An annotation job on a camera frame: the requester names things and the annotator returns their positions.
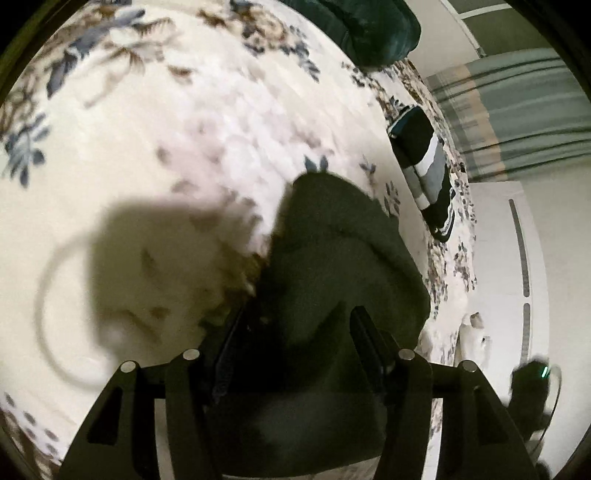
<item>black object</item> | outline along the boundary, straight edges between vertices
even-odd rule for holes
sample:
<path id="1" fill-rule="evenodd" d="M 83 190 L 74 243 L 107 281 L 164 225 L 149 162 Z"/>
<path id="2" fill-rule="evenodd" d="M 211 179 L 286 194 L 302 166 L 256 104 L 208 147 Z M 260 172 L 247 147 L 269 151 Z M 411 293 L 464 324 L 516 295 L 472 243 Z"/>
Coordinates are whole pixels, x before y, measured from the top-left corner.
<path id="1" fill-rule="evenodd" d="M 155 398 L 167 399 L 170 453 L 177 480 L 217 480 L 203 406 L 215 408 L 233 370 L 236 347 L 256 310 L 235 310 L 221 342 L 207 341 L 167 365 L 125 362 L 82 424 L 59 480 L 159 478 L 154 441 Z M 444 399 L 438 480 L 537 480 L 508 413 L 470 361 L 458 368 L 429 364 L 380 333 L 363 307 L 350 334 L 373 391 L 388 410 L 376 480 L 419 480 L 427 453 L 431 400 Z"/>
<path id="2" fill-rule="evenodd" d="M 231 394 L 207 412 L 223 473 L 299 476 L 378 456 L 387 412 L 359 363 L 349 316 L 364 305 L 402 347 L 416 346 L 430 300 L 398 219 L 336 176 L 299 177 L 256 298 L 268 325 L 240 351 Z"/>
<path id="3" fill-rule="evenodd" d="M 544 405 L 550 391 L 550 367 L 533 360 L 513 372 L 511 400 L 507 411 L 524 441 L 550 422 L 544 415 Z"/>

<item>dark green cushion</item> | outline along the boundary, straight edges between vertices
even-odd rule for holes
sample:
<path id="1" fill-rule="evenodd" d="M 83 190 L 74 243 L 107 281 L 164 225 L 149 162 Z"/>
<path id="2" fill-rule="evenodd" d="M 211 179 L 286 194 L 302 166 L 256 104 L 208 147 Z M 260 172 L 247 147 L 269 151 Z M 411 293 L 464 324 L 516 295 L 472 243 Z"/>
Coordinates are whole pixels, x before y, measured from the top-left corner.
<path id="1" fill-rule="evenodd" d="M 421 25 L 404 0 L 281 1 L 319 27 L 357 66 L 402 60 L 421 36 Z"/>

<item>gray curtain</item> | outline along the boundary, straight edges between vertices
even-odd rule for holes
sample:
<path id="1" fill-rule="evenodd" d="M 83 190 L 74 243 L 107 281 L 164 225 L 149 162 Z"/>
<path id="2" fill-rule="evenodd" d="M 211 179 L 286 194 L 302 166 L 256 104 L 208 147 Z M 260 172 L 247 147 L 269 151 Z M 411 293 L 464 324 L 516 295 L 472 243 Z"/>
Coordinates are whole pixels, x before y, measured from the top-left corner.
<path id="1" fill-rule="evenodd" d="M 427 84 L 472 180 L 591 157 L 591 103 L 551 48 L 486 57 Z"/>

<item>floral bedspread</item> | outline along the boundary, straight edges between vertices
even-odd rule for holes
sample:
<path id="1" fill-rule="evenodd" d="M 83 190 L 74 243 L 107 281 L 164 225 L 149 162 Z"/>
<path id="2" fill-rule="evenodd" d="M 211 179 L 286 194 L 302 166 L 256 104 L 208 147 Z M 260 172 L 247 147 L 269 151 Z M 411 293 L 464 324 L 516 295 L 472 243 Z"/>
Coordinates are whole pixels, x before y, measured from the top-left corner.
<path id="1" fill-rule="evenodd" d="M 445 244 L 386 134 L 415 104 L 446 140 L 457 195 Z M 215 323 L 252 293 L 281 199 L 305 171 L 348 179 L 398 218 L 431 295 L 417 352 L 453 365 L 476 285 L 475 217 L 409 61 L 362 72 L 274 0 L 95 0 L 23 71 L 0 142 L 0 426 L 43 478 L 117 365 L 169 361 L 202 340 L 195 318 Z"/>

